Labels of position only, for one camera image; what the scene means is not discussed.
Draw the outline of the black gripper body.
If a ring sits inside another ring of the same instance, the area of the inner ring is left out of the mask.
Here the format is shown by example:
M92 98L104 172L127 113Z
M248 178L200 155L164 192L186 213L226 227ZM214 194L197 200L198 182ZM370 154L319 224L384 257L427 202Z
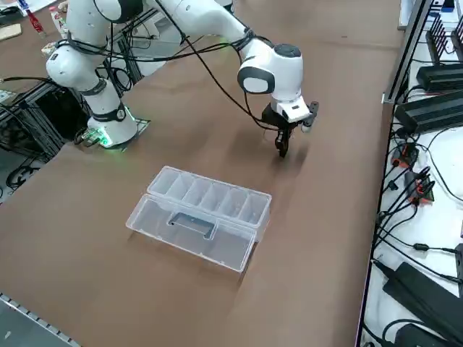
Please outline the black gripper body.
M303 120L290 120L286 111L282 111L282 114L274 111L270 103L263 110L263 128L265 130L291 132L303 123Z

